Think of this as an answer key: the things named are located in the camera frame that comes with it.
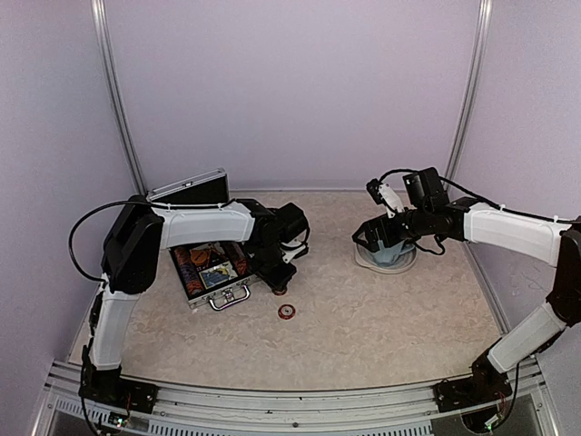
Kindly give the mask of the blue playing card deck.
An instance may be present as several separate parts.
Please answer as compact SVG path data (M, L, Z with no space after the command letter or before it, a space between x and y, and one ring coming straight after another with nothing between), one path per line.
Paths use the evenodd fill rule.
M207 290L218 287L238 277L230 263L220 263L199 272L202 283Z

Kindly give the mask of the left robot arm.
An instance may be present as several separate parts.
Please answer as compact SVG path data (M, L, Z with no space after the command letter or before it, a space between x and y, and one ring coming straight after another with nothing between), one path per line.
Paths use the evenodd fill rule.
M140 295L153 284L162 250L198 243L240 243L249 269L273 292L285 292L306 254L310 226L294 203L268 208L254 199L215 204L152 203L141 195L118 202L121 211L103 242L100 309L84 364L90 385L116 404L127 394L118 377L126 330Z

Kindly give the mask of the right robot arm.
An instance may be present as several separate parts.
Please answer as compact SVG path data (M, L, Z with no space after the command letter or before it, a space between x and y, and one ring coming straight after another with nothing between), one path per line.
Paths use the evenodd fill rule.
M419 253L444 255L444 242L452 240L468 245L487 282L492 270L484 264L484 251L503 251L500 260L514 275L510 293L523 295L530 288L537 297L538 306L473 363L464 393L482 403L510 370L580 323L580 221L511 209L449 180L434 167L399 168L397 173L406 201L387 182L392 171L366 185L385 212L352 235L359 266L375 273L403 273Z

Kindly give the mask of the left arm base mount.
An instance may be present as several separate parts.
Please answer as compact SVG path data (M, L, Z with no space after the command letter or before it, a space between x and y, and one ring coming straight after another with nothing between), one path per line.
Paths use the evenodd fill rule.
M159 388L128 379L82 381L79 395L87 400L126 411L151 414Z

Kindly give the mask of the triangular all-in button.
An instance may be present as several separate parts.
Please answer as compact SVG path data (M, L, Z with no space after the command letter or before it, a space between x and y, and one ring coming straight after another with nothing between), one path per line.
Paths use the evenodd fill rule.
M225 260L224 254L218 250L208 248L206 251L205 268L210 268L216 264L220 264Z

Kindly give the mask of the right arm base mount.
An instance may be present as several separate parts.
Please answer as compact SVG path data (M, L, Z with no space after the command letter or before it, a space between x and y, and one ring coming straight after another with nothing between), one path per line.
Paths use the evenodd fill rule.
M471 375L452 381L444 380L436 383L432 390L439 412L470 408L513 394L506 375L492 379Z

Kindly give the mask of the aluminium poker case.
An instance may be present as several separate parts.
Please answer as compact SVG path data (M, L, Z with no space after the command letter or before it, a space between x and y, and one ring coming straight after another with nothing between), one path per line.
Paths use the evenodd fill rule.
M250 221L231 201L224 169L153 188L146 199L162 206L154 211L164 220L160 248L169 252L192 309L222 312L251 297L260 278L243 252Z

